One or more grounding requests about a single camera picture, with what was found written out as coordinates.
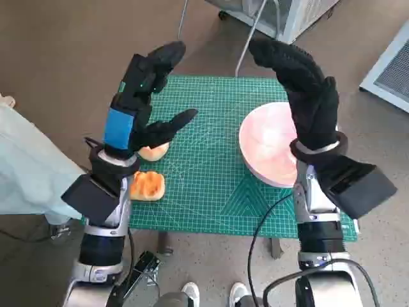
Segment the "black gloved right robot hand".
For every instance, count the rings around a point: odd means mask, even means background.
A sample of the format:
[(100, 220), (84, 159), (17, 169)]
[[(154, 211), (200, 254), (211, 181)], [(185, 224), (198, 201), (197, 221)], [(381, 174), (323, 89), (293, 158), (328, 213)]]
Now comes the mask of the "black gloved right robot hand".
[(286, 90), (298, 141), (313, 151), (334, 144), (339, 106), (335, 78), (324, 76), (314, 58), (293, 44), (256, 38), (249, 51), (258, 66), (275, 72)]

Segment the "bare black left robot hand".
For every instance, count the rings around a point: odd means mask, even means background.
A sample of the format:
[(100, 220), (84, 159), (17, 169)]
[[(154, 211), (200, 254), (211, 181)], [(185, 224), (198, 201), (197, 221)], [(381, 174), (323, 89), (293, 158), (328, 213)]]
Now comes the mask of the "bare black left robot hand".
[(185, 52), (182, 41), (173, 41), (145, 56), (133, 55), (107, 113), (104, 148), (109, 155), (128, 159), (144, 147), (154, 149), (168, 143), (198, 114), (197, 109), (186, 109), (167, 122), (148, 123), (152, 95), (165, 88)]

